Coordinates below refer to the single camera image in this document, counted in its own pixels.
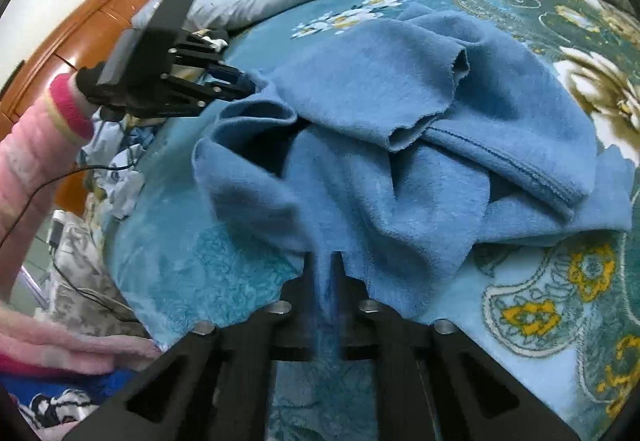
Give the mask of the pink sleeved left forearm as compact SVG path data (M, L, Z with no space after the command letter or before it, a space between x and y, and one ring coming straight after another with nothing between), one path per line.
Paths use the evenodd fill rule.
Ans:
M53 204L56 185L92 139L96 106L80 92L74 74L49 88L1 141L1 298L9 299L21 265Z

